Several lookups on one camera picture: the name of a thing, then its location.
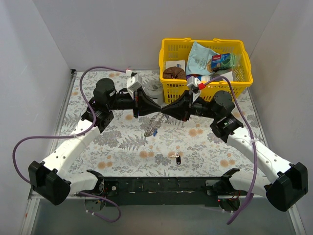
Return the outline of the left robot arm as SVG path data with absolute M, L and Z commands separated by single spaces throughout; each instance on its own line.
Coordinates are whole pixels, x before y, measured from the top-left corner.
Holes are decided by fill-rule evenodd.
M 72 131 L 72 138 L 65 140 L 53 153 L 40 163 L 33 161 L 28 167 L 31 188 L 54 205 L 61 204 L 69 195 L 104 192 L 104 177 L 87 170 L 69 176 L 68 170 L 84 149 L 113 120 L 114 110 L 132 110 L 135 118 L 156 113 L 161 107 L 153 102 L 142 88 L 142 78 L 135 74 L 128 78 L 126 88 L 117 92 L 109 78 L 96 83 L 87 110 Z

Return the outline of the metal disc with keyrings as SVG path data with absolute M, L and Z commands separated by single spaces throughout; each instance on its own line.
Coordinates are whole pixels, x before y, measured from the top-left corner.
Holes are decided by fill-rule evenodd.
M 161 127 L 165 119 L 166 119 L 166 115 L 161 112 L 152 116 L 149 121 L 148 127 L 146 131 L 144 132 L 144 136 L 145 137 L 153 136 L 153 132 L 157 131 Z

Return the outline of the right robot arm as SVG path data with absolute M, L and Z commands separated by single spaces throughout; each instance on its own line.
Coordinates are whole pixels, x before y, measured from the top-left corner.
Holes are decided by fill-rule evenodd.
M 162 108 L 162 113 L 187 121 L 191 115 L 213 119 L 210 128 L 223 142 L 241 152 L 252 161 L 265 177 L 254 178 L 237 168 L 222 175 L 210 190 L 231 195 L 237 190 L 266 197 L 278 210 L 286 212 L 308 192 L 308 170 L 302 163 L 292 164 L 281 158 L 258 140 L 253 140 L 248 129 L 232 115 L 235 104 L 226 91 L 217 92 L 211 101 L 193 96 L 185 91 L 173 103 Z

